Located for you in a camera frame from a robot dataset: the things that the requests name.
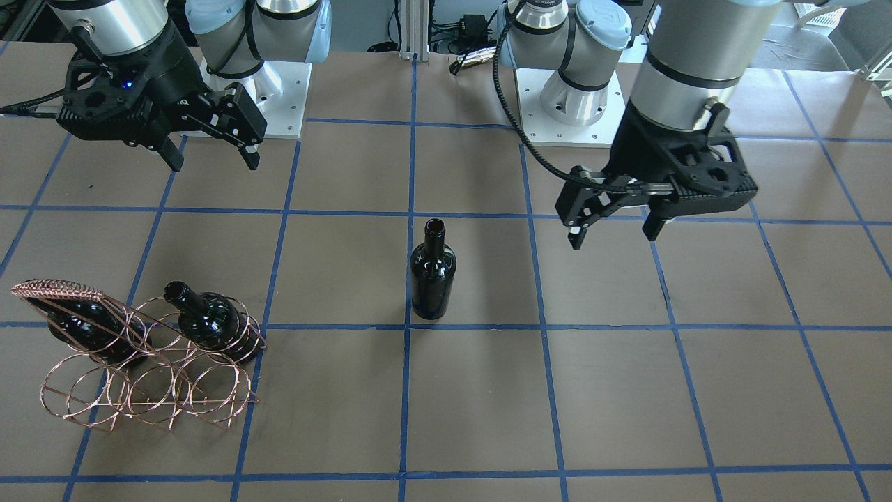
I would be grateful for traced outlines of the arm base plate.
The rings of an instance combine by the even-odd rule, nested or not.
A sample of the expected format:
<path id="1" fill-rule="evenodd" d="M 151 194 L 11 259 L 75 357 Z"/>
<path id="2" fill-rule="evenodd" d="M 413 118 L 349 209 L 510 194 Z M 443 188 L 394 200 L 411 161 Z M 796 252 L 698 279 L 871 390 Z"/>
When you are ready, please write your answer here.
<path id="1" fill-rule="evenodd" d="M 518 69 L 523 131 L 535 146 L 609 147 L 625 108 L 618 77 L 596 91 L 572 88 L 556 70 Z"/>
<path id="2" fill-rule="evenodd" d="M 237 82 L 245 86 L 262 112 L 265 139 L 299 139 L 313 64 L 298 61 L 265 61 L 254 75 Z"/>

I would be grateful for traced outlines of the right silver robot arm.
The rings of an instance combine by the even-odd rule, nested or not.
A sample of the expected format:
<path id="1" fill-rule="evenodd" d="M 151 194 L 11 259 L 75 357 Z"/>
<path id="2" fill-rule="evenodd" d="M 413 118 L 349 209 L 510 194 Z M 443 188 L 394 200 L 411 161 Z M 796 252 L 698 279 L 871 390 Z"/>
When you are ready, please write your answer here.
<path id="1" fill-rule="evenodd" d="M 257 169 L 268 126 L 296 98 L 281 67 L 321 63 L 330 50 L 328 1 L 187 1 L 203 61 L 163 1 L 49 6 L 77 49 L 55 121 L 78 139 L 146 147 L 175 172 L 183 165 L 175 132 L 226 141 Z"/>

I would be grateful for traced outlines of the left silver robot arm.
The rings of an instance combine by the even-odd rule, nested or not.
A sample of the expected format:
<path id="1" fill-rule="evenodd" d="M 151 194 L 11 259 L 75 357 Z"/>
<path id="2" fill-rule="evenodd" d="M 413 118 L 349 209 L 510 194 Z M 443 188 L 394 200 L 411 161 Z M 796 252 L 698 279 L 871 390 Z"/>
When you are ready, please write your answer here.
<path id="1" fill-rule="evenodd" d="M 590 226 L 624 207 L 649 209 L 643 234 L 659 237 L 679 216 L 732 212 L 758 193 L 727 127 L 728 102 L 777 1 L 663 1 L 606 166 L 564 172 L 533 146 L 500 83 L 500 61 L 550 70 L 542 102 L 560 123 L 599 120 L 633 20 L 614 1 L 507 1 L 497 11 L 493 83 L 504 114 L 533 158 L 564 181 L 555 212 L 573 248 Z"/>

